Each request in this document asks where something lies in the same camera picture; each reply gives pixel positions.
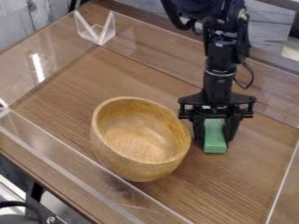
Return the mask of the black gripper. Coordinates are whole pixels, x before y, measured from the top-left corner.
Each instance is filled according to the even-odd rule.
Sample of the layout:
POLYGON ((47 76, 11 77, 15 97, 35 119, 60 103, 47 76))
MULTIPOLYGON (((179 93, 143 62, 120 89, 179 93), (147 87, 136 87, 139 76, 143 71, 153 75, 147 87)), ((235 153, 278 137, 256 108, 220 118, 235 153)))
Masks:
POLYGON ((200 147, 204 140, 204 118, 225 118, 223 135, 228 143, 237 133, 241 119, 254 117, 256 101, 255 96, 233 93, 227 102, 208 102, 203 92, 179 99, 179 118, 192 120, 193 138, 200 147))

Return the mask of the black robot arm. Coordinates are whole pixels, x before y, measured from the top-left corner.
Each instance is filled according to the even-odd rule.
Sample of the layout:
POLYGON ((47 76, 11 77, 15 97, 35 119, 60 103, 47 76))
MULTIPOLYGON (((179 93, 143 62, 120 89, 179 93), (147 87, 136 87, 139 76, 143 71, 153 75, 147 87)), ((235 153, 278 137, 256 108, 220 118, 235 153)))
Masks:
POLYGON ((195 141, 208 146, 211 126, 221 120, 219 139, 227 144, 235 137, 243 119, 254 116, 252 95, 237 94, 232 86, 237 66, 245 66, 250 55, 248 12, 244 0, 161 0, 165 13, 176 29, 196 31, 201 23, 205 67, 203 87, 196 94, 179 99, 179 117, 192 123, 195 141))

